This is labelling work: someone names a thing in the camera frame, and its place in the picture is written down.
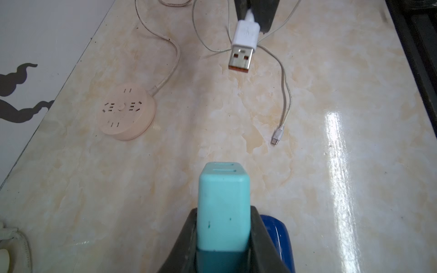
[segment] power cord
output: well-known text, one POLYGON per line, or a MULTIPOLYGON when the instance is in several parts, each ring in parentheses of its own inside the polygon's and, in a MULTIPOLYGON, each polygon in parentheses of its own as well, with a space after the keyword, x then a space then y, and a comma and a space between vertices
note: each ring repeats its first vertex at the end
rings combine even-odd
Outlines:
POLYGON ((294 7, 293 10, 290 12, 290 15, 287 17, 287 19, 285 19, 285 21, 282 23, 282 25, 280 25, 280 26, 279 26, 277 29, 275 29, 274 31, 268 33, 266 36, 262 37, 262 38, 258 41, 258 43, 261 42, 262 40, 264 40, 265 38, 269 37, 270 35, 272 35, 272 34, 275 33, 276 31, 278 31, 281 27, 283 27, 283 26, 288 22, 288 20, 290 20, 291 16, 292 16, 293 13, 296 11, 296 9, 298 8, 298 6, 299 6, 299 4, 300 4, 301 1, 302 1, 302 0, 298 0, 298 1, 297 1, 297 3, 295 4, 295 7, 294 7))
POLYGON ((285 122, 287 121, 288 115, 290 114, 290 108, 291 108, 291 104, 293 102, 293 100, 292 100, 293 97, 291 96, 290 87, 288 86, 288 82, 287 82, 287 72, 285 71, 285 67, 282 64, 282 62, 279 60, 279 58, 275 54, 273 54, 265 46, 258 44, 258 47, 262 48, 265 52, 267 52, 268 54, 270 54, 273 58, 275 58, 277 60, 277 62, 281 66, 282 74, 284 75, 285 87, 287 88, 287 91, 288 91, 288 101, 289 101, 289 103, 288 103, 287 111, 285 112, 284 119, 282 120, 282 122, 279 125, 278 129, 276 129, 275 133, 273 134, 272 140, 271 140, 272 144, 277 145, 278 142, 281 140, 282 135, 284 134, 285 122))
MULTIPOLYGON (((226 52, 226 51, 231 50, 231 48, 218 49, 218 50, 210 49, 210 48, 209 48, 209 47, 208 47, 208 46, 203 42, 202 38, 200 38, 200 35, 199 35, 199 33, 198 33, 198 31, 197 31, 197 28, 196 28, 196 24, 195 24, 195 22, 194 22, 194 7, 196 6, 196 3, 197 3, 197 0, 194 0, 194 2, 193 2, 193 7, 191 8, 191 21, 193 22, 194 31, 196 32, 196 35, 197 35, 197 38, 199 38, 199 41, 202 43, 202 45, 203 45, 204 47, 206 47, 209 51, 212 51, 212 52, 221 53, 221 52, 226 52)), ((229 0, 228 0, 228 28, 227 28, 227 32, 228 32, 229 40, 232 42, 231 36, 230 36, 230 34, 229 34, 229 15, 230 15, 230 13, 231 13, 231 10, 230 10, 230 9, 231 9, 231 8, 230 8, 230 5, 229 5, 229 0)))
MULTIPOLYGON (((166 2, 164 2, 164 1, 162 1, 162 0, 158 0, 161 4, 163 4, 163 5, 165 5, 165 6, 169 6, 169 7, 184 7, 184 6, 186 6, 186 5, 188 5, 190 2, 191 2, 191 0, 188 0, 187 2, 185 2, 185 3, 182 3, 182 4, 171 4, 171 3, 166 3, 166 2)), ((169 38, 169 37, 167 37, 167 36, 165 36, 165 35, 162 35, 162 34, 160 34, 160 33, 158 33, 158 32, 155 32, 155 31, 153 31, 153 30, 151 30, 150 28, 148 28, 147 26, 146 26, 146 22, 145 21, 143 21, 143 19, 141 18, 141 16, 139 15, 139 12, 138 12, 138 0, 135 0, 135 10, 136 10, 136 13, 137 13, 137 15, 138 15, 138 19, 140 20, 140 22, 142 23, 142 25, 150 32, 150 33, 152 33, 152 34, 154 34, 154 35, 156 35, 156 36, 158 36, 159 38, 161 38, 161 39, 164 39, 164 40, 166 40, 166 41, 169 41, 170 43, 172 43, 173 45, 174 45, 174 47, 176 48, 176 58, 175 58, 175 60, 174 60, 174 64, 173 64, 173 67, 170 69, 170 72, 168 73, 168 75, 159 83, 159 84, 157 84, 157 85, 155 85, 153 88, 152 88, 152 90, 151 90, 151 95, 152 96, 155 96, 158 92, 159 92, 159 90, 164 86, 164 84, 166 84, 166 82, 168 81, 168 79, 171 77, 171 75, 173 75, 173 72, 176 70, 176 67, 177 67, 177 65, 179 64, 179 60, 180 60, 180 47, 179 47, 179 45, 176 43, 176 41, 175 40, 173 40, 172 38, 169 38)))

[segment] round power strip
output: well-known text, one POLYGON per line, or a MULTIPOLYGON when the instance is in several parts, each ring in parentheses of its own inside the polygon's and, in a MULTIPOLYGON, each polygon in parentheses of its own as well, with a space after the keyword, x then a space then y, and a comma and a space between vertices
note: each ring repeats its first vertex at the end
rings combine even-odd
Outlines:
POLYGON ((134 83, 125 83, 108 94, 97 120, 105 134, 118 140, 130 140, 149 127, 155 112, 155 100, 146 90, 134 83))

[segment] blue object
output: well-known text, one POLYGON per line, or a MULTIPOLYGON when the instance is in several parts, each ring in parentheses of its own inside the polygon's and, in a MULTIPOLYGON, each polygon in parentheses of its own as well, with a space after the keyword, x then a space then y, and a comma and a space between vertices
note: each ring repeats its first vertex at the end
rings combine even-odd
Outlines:
POLYGON ((288 231, 284 223, 268 215, 261 215, 261 219, 282 262, 288 267, 291 273, 295 273, 290 237, 288 236, 288 231))
POLYGON ((207 163, 199 177, 198 272, 241 272, 249 235, 249 175, 239 163, 207 163))

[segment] usb connector metal shell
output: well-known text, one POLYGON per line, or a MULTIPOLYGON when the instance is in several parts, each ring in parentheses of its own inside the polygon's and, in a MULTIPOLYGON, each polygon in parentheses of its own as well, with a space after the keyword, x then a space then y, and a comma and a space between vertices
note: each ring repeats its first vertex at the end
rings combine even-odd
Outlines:
POLYGON ((252 60, 253 48, 234 45, 232 46, 229 69, 241 72, 249 72, 250 61, 252 60))

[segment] black wall decal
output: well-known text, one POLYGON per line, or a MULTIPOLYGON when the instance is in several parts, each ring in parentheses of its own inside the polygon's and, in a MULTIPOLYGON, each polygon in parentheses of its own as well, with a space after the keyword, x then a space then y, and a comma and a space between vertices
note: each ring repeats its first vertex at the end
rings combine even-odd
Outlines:
POLYGON ((26 68, 28 67, 37 67, 38 65, 34 65, 33 63, 24 63, 17 67, 17 72, 9 73, 7 75, 0 74, 0 96, 7 97, 11 95, 17 84, 22 84, 27 79, 26 68))
POLYGON ((6 101, 0 100, 0 118, 14 123, 23 123, 25 121, 29 121, 33 115, 38 113, 42 108, 46 107, 47 110, 50 109, 53 102, 54 100, 50 102, 40 101, 33 108, 17 110, 6 101))
MULTIPOLYGON (((22 84, 26 81, 26 69, 28 67, 37 66, 37 64, 24 63, 17 67, 17 72, 15 73, 9 73, 7 75, 0 74, 0 96, 7 97, 11 95, 15 91, 17 84, 22 84)), ((32 119, 33 115, 38 113, 42 108, 45 107, 49 110, 53 102, 54 100, 50 102, 40 101, 33 108, 17 110, 6 101, 0 100, 0 118, 14 123, 23 123, 32 119)))

